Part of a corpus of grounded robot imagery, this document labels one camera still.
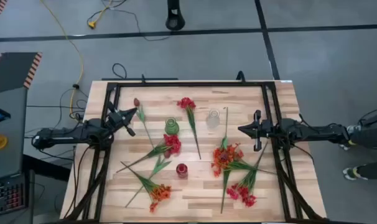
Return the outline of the black aluminium table frame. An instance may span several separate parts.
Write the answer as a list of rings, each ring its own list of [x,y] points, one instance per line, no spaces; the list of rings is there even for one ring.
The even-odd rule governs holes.
[[[188,97],[196,104],[195,125],[201,159],[198,156],[192,128],[186,111],[177,102]],[[165,133],[165,121],[175,118],[182,143],[180,152],[165,152],[118,172],[145,156],[153,148],[143,124],[134,118],[135,136],[120,130],[114,136],[108,171],[104,182],[94,192],[83,210],[83,218],[96,218],[102,223],[130,222],[278,222],[287,218],[303,218],[305,212],[283,181],[276,175],[257,174],[253,193],[256,203],[246,207],[241,201],[225,196],[220,213],[223,192],[222,177],[215,177],[211,168],[213,151],[227,138],[231,145],[239,144],[244,159],[254,164],[254,140],[238,130],[252,122],[256,110],[264,119],[274,123],[283,118],[297,119],[299,105],[290,81],[276,82],[93,82],[88,99],[86,118],[101,116],[107,100],[126,110],[137,98],[144,107],[146,126],[154,147]],[[220,124],[207,127],[211,109],[220,112]],[[262,139],[265,149],[259,168],[276,172],[282,166],[306,202],[320,215],[325,215],[315,168],[304,142],[287,151],[277,142]],[[178,164],[188,167],[188,177],[176,173]]]

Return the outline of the small-bloom orange flower spray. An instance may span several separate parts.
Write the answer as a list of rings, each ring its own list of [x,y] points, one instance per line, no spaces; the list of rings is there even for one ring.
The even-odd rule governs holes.
[[[260,171],[267,174],[277,175],[275,172],[259,169],[259,165],[264,154],[264,149],[261,150],[257,161],[251,165],[243,160],[243,152],[238,149],[239,144],[221,146],[216,148],[213,152],[213,162],[211,167],[214,171],[214,176],[217,177],[221,172],[231,172],[233,170],[250,170],[250,171]]]

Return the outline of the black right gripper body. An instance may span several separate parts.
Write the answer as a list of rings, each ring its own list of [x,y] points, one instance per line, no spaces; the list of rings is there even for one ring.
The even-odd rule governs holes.
[[[263,135],[260,131],[260,127],[261,127],[261,111],[260,110],[256,110],[255,113],[254,113],[254,128],[253,130],[255,131],[255,147],[254,147],[254,150],[255,151],[260,151],[262,149],[262,143],[261,143],[261,140],[260,138],[267,138],[268,137],[268,134],[271,134],[271,133],[267,133],[267,135]]]

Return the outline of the clear glass vase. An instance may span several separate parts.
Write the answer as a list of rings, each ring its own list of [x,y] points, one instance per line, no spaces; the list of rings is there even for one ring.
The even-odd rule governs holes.
[[[207,127],[209,129],[215,129],[220,124],[220,112],[217,109],[211,109],[207,117]]]

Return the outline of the black round stand base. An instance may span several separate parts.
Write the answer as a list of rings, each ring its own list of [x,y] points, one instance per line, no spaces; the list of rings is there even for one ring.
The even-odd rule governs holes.
[[[180,10],[180,0],[167,0],[165,26],[171,31],[181,30],[185,26],[185,20]]]

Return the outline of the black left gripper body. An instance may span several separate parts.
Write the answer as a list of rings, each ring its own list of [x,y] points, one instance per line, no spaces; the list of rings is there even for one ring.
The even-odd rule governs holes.
[[[108,103],[107,104],[107,108],[110,110],[110,113],[112,113],[112,112],[118,112],[122,116],[122,111],[121,110],[117,110],[114,104]],[[118,131],[121,128],[126,128],[126,131],[128,132],[128,134],[130,136],[135,136],[136,135],[136,133],[133,131],[133,129],[129,127],[129,124],[126,124],[125,122],[123,123],[123,125],[113,126],[110,123],[110,121],[109,121],[109,114],[107,115],[107,120],[105,122],[105,125],[108,127],[108,129],[109,129],[109,131],[111,133],[115,133],[116,131]]]

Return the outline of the orange artificial flower bunch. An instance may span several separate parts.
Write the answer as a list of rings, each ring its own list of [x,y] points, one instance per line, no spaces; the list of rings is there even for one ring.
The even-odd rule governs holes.
[[[231,173],[230,164],[235,161],[237,146],[227,145],[216,148],[213,152],[211,168],[215,177],[223,176],[223,192],[220,213],[223,213],[228,179]]]

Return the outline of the green glass vase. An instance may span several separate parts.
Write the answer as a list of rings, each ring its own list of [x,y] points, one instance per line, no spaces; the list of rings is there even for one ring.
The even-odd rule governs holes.
[[[175,118],[171,117],[165,121],[165,133],[167,135],[177,135],[180,131],[179,125]]]

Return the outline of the red artificial flower stem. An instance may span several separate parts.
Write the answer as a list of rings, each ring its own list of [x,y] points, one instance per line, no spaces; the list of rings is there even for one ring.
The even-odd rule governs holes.
[[[196,147],[197,147],[198,156],[201,159],[202,157],[201,157],[200,148],[199,148],[199,144],[198,144],[197,130],[196,130],[196,125],[195,125],[195,115],[194,115],[196,104],[190,98],[184,97],[180,101],[177,102],[177,106],[179,106],[180,108],[182,108],[183,110],[186,111],[189,125],[192,128],[194,140],[195,140]]]

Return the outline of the red artificial flower bunch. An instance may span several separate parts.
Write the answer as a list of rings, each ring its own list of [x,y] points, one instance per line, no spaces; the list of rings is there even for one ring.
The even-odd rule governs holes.
[[[150,152],[148,152],[145,156],[141,157],[140,159],[134,161],[130,165],[128,165],[125,168],[120,169],[118,172],[121,172],[122,170],[125,170],[127,168],[130,168],[131,166],[134,166],[142,161],[145,161],[146,159],[150,159],[154,156],[159,156],[165,152],[170,152],[171,154],[175,152],[180,152],[182,143],[179,140],[178,135],[163,135],[163,140]]]

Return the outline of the red ribbed glass vase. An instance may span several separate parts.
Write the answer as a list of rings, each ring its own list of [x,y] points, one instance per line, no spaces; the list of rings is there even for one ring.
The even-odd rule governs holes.
[[[186,179],[188,177],[188,167],[183,163],[178,164],[176,167],[176,173],[179,178]]]

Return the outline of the black keyboard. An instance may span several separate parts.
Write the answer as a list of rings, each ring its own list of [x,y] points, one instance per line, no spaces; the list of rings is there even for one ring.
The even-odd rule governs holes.
[[[23,174],[0,179],[0,215],[26,208],[28,190],[27,177]]]

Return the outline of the grey side desk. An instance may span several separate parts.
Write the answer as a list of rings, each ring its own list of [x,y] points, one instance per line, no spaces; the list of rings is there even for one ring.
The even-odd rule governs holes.
[[[7,137],[0,149],[0,178],[20,173],[26,124],[27,89],[24,87],[0,92],[0,109],[10,118],[0,121],[0,134]]]

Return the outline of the pink-red artificial flower spray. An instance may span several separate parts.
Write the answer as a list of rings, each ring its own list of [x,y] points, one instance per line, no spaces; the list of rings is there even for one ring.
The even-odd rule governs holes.
[[[246,171],[247,174],[239,182],[227,187],[226,193],[231,199],[240,199],[246,207],[252,207],[256,203],[256,196],[253,194],[253,189],[258,171]]]

